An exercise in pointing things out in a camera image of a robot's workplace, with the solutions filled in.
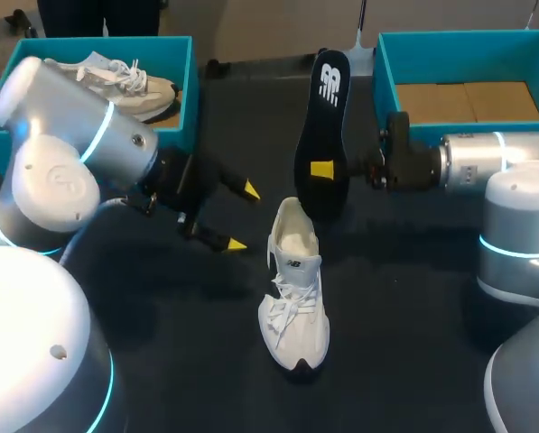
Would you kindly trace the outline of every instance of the white sneaker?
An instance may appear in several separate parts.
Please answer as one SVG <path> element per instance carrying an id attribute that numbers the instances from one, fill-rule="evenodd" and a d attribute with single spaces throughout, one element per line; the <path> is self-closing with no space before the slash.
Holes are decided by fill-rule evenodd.
<path id="1" fill-rule="evenodd" d="M 128 67 L 121 60 L 109 60 L 92 52 L 81 63 L 59 63 L 45 59 L 67 77 L 113 102 L 122 113 L 146 122 L 160 115 L 174 102 L 179 89 L 168 79 L 146 75 L 138 60 Z"/>
<path id="2" fill-rule="evenodd" d="M 277 212 L 267 246 L 267 265 L 277 275 L 274 292 L 259 306 L 259 326 L 271 356 L 284 369 L 310 373 L 330 345 L 330 322 L 321 295 L 321 256 L 313 223 L 297 198 Z"/>

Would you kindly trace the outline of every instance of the black tabletop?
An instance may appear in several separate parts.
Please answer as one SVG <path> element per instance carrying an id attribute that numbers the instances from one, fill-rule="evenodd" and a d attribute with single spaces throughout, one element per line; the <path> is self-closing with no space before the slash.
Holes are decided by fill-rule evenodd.
<path id="1" fill-rule="evenodd" d="M 330 350 L 311 384 L 288 382 L 269 355 L 257 308 L 269 278 L 266 241 L 294 194 L 293 153 L 309 78 L 213 80 L 203 89 L 201 144 L 247 174 L 250 207 L 220 191 L 211 226 L 249 245 L 210 253 L 176 235 L 175 215 L 110 209 L 68 263 L 115 354 L 131 431 L 299 433 L 490 432 L 489 355 L 461 308 L 475 266 L 480 198 L 389 195 L 354 180 L 346 215 L 320 233 Z M 370 78 L 352 81 L 348 154 L 377 136 Z"/>

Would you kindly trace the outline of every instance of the teal box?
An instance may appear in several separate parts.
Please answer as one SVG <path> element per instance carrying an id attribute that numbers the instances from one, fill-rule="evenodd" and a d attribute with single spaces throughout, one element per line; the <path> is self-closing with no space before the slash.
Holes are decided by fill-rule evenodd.
<path id="1" fill-rule="evenodd" d="M 155 129 L 159 146 L 178 146 L 192 151 L 197 135 L 199 110 L 199 77 L 191 37 L 125 37 L 25 39 L 16 45 L 0 78 L 0 89 L 8 75 L 22 59 L 29 56 L 52 58 L 62 63 L 77 63 L 96 51 L 111 60 L 131 65 L 139 60 L 139 68 L 148 75 L 167 78 L 182 90 L 179 126 Z M 10 161 L 12 140 L 0 128 L 0 173 L 4 174 Z"/>
<path id="2" fill-rule="evenodd" d="M 383 127 L 401 111 L 396 85 L 524 81 L 539 111 L 539 30 L 381 33 L 374 101 Z M 537 132 L 539 122 L 412 124 L 413 140 L 439 144 L 444 134 Z"/>

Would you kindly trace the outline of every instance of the shoelace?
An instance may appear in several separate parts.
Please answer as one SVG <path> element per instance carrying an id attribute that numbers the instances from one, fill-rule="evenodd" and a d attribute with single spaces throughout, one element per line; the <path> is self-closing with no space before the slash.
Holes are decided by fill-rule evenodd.
<path id="1" fill-rule="evenodd" d="M 85 78 L 87 73 L 93 74 L 105 81 L 105 85 L 119 85 L 126 91 L 135 93 L 146 89 L 146 71 L 138 68 L 139 60 L 134 60 L 129 68 L 121 60 L 111 60 L 108 64 L 110 70 L 81 66 L 77 71 L 77 81 Z"/>
<path id="2" fill-rule="evenodd" d="M 315 311 L 317 304 L 317 280 L 309 287 L 298 287 L 285 282 L 282 274 L 272 280 L 279 293 L 280 299 L 274 301 L 267 316 L 267 324 L 278 334 L 275 349 L 279 346 L 285 329 L 293 322 L 298 314 L 310 314 Z"/>

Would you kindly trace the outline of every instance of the new balance logo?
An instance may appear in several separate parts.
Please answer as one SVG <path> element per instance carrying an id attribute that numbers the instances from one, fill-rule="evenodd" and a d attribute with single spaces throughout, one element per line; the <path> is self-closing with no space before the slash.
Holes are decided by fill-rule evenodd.
<path id="1" fill-rule="evenodd" d="M 333 106 L 338 106 L 340 81 L 341 76 L 339 75 L 339 69 L 332 68 L 328 63 L 324 63 L 321 67 L 320 95 L 331 102 Z"/>

